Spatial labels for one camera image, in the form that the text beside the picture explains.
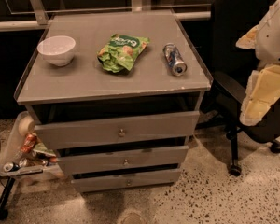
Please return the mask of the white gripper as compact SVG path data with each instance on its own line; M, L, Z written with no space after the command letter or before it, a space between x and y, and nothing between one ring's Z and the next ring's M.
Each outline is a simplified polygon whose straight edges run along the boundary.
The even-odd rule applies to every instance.
M237 40L235 46L255 49L259 60L280 64L280 0L270 6L259 26L251 28ZM253 71L246 86L240 121L245 126L256 125L279 98L280 65L269 65L260 71Z

